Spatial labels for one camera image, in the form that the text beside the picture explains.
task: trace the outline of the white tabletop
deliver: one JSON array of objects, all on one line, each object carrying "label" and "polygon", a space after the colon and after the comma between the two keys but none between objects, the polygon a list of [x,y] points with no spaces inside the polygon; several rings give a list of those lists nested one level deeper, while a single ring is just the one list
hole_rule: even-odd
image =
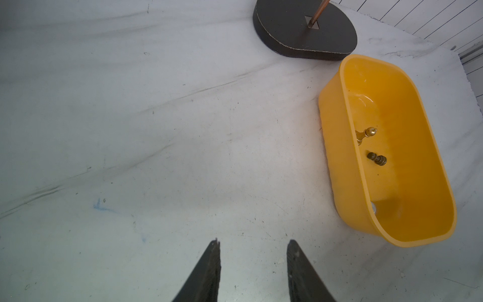
[{"label": "white tabletop", "polygon": [[415,82],[456,198],[450,239],[399,248],[334,207],[317,96],[339,62],[274,53],[254,6],[6,6],[1,301],[170,301],[215,238],[219,301],[289,301],[290,239],[340,302],[482,300],[483,118],[456,53],[341,7],[354,53]]}]

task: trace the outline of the blue ink mark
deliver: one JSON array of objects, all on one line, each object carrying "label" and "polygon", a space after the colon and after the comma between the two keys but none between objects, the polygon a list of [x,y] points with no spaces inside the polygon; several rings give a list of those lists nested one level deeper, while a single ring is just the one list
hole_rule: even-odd
[{"label": "blue ink mark", "polygon": [[101,206],[100,206],[100,198],[97,200],[97,204],[94,204],[94,209],[99,210],[99,211],[108,211],[108,212],[115,213],[115,211],[114,211],[114,210],[111,210],[111,209],[108,209],[108,208],[101,207]]}]

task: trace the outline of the metal rod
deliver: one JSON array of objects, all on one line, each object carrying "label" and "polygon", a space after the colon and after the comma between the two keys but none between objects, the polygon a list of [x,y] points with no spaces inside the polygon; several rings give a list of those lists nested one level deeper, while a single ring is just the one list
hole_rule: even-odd
[{"label": "metal rod", "polygon": [[329,2],[330,2],[330,0],[323,0],[322,1],[322,3],[320,4],[319,8],[317,9],[317,11],[315,12],[315,14],[313,15],[312,19],[310,19],[310,21],[309,21],[309,27],[310,28],[312,27],[312,25],[314,25],[314,23],[320,17],[320,14],[327,7],[327,5],[329,4]]}]

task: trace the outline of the yellow bin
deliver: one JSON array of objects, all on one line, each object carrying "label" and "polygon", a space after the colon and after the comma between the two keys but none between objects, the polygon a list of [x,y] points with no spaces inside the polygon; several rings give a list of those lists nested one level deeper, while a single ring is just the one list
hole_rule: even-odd
[{"label": "yellow bin", "polygon": [[[350,55],[319,109],[335,205],[349,226],[401,247],[452,235],[455,199],[421,97],[401,68]],[[369,127],[376,134],[358,145],[356,131]]]}]

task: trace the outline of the white paneled wall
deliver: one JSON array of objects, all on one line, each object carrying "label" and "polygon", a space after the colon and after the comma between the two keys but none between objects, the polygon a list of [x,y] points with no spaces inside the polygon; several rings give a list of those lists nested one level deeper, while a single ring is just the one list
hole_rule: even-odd
[{"label": "white paneled wall", "polygon": [[483,54],[463,64],[480,108],[483,108]]},{"label": "white paneled wall", "polygon": [[332,0],[461,54],[483,41],[483,0]]}]

